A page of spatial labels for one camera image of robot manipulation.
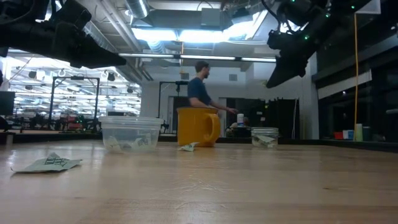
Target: man's arm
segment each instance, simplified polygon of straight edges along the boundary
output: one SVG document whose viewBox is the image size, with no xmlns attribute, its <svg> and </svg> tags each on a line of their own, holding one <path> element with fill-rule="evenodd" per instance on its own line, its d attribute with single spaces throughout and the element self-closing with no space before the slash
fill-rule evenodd
<svg viewBox="0 0 398 224">
<path fill-rule="evenodd" d="M 213 100 L 210 101 L 210 106 L 213 106 L 213 107 L 215 107 L 215 108 L 217 108 L 219 110 L 225 110 L 225 111 L 230 112 L 230 113 L 234 113 L 234 114 L 238 113 L 237 109 L 228 108 L 226 106 L 223 106 L 223 105 L 221 105 L 219 103 L 214 102 Z"/>
<path fill-rule="evenodd" d="M 191 106 L 194 107 L 207 107 L 206 104 L 202 103 L 198 98 L 196 97 L 191 97 L 189 98 L 189 102 L 191 104 Z"/>
</svg>

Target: dark shirt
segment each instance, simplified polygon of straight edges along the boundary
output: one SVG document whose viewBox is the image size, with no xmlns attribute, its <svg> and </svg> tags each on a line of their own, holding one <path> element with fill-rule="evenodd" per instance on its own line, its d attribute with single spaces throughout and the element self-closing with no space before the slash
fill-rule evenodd
<svg viewBox="0 0 398 224">
<path fill-rule="evenodd" d="M 205 84 L 198 77 L 191 80 L 188 84 L 188 99 L 198 98 L 202 103 L 209 105 L 211 102 L 210 96 L 207 94 Z"/>
</svg>

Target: white bottle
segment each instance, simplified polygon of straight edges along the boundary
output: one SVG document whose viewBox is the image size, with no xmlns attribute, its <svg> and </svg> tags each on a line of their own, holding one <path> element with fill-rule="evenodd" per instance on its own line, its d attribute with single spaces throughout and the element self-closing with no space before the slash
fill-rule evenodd
<svg viewBox="0 0 398 224">
<path fill-rule="evenodd" d="M 243 118 L 244 118 L 243 114 L 236 115 L 236 123 L 238 124 L 238 127 L 243 127 L 244 126 Z"/>
</svg>

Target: dark doorway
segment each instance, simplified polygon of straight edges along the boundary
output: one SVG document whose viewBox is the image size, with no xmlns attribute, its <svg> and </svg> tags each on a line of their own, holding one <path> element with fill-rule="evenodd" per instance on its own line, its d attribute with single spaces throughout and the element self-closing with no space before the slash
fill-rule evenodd
<svg viewBox="0 0 398 224">
<path fill-rule="evenodd" d="M 188 97 L 186 97 L 186 96 L 175 96 L 174 97 L 172 131 L 176 131 L 177 126 L 178 126 L 177 108 L 181 108 L 181 107 L 185 107 L 185 106 L 190 106 Z"/>
</svg>

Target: plastic tub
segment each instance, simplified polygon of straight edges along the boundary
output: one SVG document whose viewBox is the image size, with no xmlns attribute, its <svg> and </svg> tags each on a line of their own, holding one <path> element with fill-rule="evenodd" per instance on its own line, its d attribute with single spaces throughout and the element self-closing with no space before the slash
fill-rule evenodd
<svg viewBox="0 0 398 224">
<path fill-rule="evenodd" d="M 278 146 L 278 128 L 252 128 L 251 142 L 256 147 L 275 148 Z"/>
<path fill-rule="evenodd" d="M 111 152 L 150 152 L 159 138 L 159 118 L 99 117 L 105 148 Z"/>
</svg>

